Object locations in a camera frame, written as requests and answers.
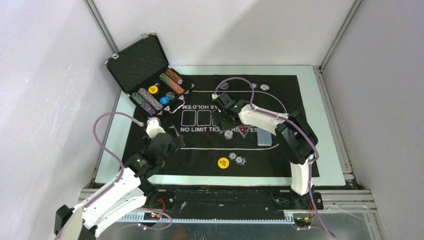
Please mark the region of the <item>black dealer button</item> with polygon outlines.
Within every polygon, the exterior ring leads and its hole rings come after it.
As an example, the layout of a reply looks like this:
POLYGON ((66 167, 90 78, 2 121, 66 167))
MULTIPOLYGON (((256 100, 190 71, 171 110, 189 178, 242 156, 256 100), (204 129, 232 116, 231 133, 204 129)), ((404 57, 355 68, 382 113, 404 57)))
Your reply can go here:
POLYGON ((227 82, 224 82, 224 83, 220 84, 220 86, 219 86, 219 89, 223 90, 223 91, 227 90, 228 88, 229 88, 229 84, 227 82))

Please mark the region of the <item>green blue chip front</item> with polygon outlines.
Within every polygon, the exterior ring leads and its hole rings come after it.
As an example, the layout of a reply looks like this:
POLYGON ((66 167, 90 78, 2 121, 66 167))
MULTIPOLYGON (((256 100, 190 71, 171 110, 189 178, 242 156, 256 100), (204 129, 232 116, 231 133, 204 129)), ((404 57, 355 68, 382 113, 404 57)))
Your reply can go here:
POLYGON ((230 152, 228 154, 228 158, 232 161, 235 160, 237 157, 238 157, 238 155, 235 152, 230 152))

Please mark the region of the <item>grey white chip front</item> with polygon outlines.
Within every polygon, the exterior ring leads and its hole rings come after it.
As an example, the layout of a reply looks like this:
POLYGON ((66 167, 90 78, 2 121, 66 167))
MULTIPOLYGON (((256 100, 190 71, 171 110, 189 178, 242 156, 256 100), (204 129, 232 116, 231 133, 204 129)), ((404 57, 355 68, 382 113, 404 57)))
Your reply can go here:
POLYGON ((246 164, 247 160, 242 156, 237 156, 235 158, 235 162, 236 162, 237 165, 244 166, 246 164))

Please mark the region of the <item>yellow big blind button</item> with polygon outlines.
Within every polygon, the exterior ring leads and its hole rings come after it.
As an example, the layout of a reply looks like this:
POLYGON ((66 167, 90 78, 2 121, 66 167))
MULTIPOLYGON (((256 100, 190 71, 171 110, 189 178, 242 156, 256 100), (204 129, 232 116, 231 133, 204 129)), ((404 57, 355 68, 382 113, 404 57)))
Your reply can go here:
POLYGON ((230 165, 230 160, 226 157, 221 157, 217 161, 217 165, 220 169, 227 169, 230 165))

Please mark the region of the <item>white blue chip back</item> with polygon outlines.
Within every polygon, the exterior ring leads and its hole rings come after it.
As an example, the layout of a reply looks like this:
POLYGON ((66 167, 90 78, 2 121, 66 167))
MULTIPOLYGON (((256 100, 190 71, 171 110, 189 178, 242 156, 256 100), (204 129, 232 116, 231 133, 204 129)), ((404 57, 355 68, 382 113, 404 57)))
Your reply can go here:
POLYGON ((260 85, 260 89, 262 90, 262 91, 268 91, 269 89, 270 89, 270 87, 267 85, 267 84, 261 84, 260 85))

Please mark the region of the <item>white blue chip stack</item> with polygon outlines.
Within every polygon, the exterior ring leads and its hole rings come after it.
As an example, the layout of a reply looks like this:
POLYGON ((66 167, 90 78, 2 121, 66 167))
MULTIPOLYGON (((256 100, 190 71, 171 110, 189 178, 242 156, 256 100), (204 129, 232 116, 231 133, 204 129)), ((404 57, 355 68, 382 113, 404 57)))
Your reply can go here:
POLYGON ((232 137, 233 137, 233 132, 232 132, 231 130, 226 130, 226 131, 224 132, 224 137, 225 137, 225 139, 226 139, 226 140, 230 140, 230 139, 232 139, 232 137))

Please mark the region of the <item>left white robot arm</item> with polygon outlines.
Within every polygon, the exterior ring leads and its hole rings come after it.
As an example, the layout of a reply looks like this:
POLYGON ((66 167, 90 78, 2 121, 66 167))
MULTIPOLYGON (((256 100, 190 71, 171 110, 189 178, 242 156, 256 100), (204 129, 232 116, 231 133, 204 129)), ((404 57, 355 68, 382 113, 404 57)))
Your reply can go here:
POLYGON ((185 146, 183 136, 171 126, 148 130, 145 146, 123 162, 121 171, 83 202, 56 211, 57 240, 95 240, 117 220, 135 209, 150 210, 158 202, 158 188, 149 178, 157 174, 176 151, 185 146))

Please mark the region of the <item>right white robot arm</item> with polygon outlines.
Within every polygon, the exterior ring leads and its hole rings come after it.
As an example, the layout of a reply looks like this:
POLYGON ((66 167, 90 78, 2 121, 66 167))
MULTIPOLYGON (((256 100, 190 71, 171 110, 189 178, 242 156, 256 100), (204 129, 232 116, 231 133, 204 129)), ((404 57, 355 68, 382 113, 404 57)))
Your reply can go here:
POLYGON ((235 101, 227 93, 212 94, 217 109, 212 118, 217 128, 229 131, 250 126, 263 129, 276 136, 283 159, 289 161, 291 170, 291 204, 304 209, 311 202, 312 163, 319 157, 318 138, 305 117, 298 111, 278 113, 261 108, 246 100, 235 101))

